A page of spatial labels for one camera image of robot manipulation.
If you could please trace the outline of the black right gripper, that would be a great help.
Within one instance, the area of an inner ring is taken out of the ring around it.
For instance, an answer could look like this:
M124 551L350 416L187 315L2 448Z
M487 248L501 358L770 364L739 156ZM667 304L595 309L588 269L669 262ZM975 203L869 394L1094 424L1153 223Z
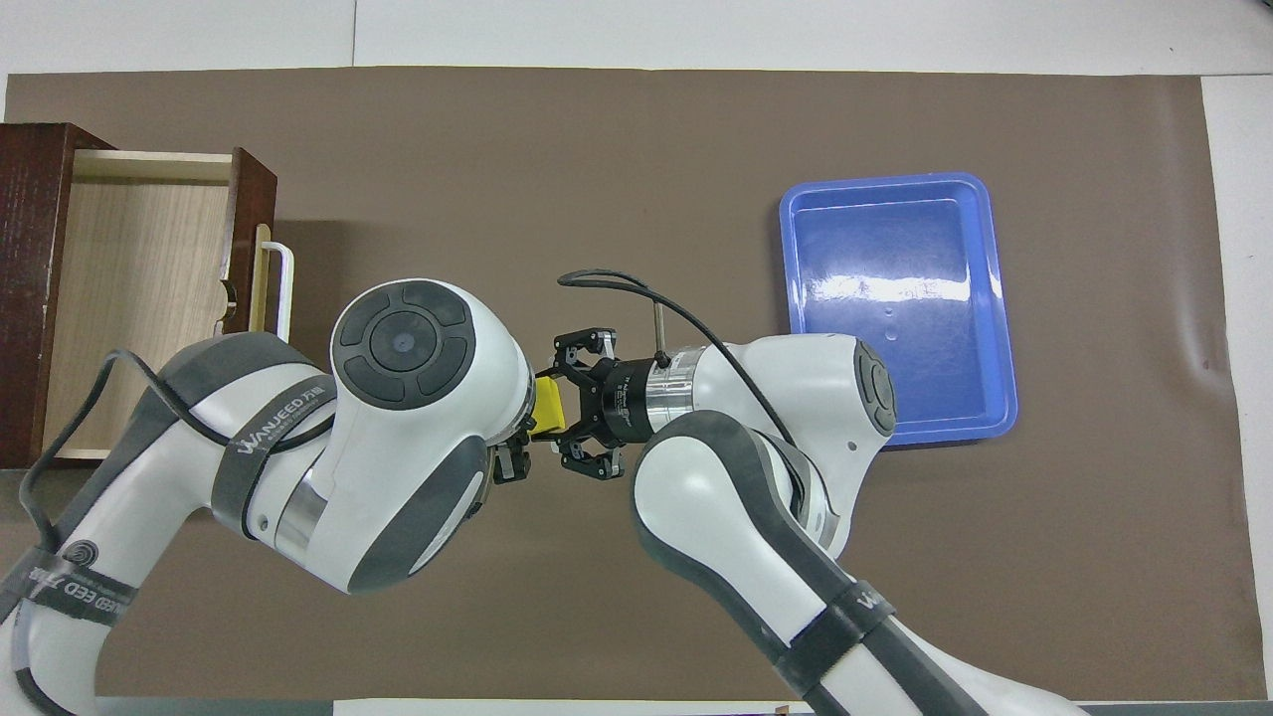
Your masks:
M552 339L552 378L565 378L579 389L580 418L555 437L561 465L570 471L610 480L625 474L624 445L644 445L654 434L645 406L645 386L653 358L617 361L617 330L583 329ZM601 446L586 450L587 441ZM503 485L527 479L528 443L508 440L491 448L491 483Z

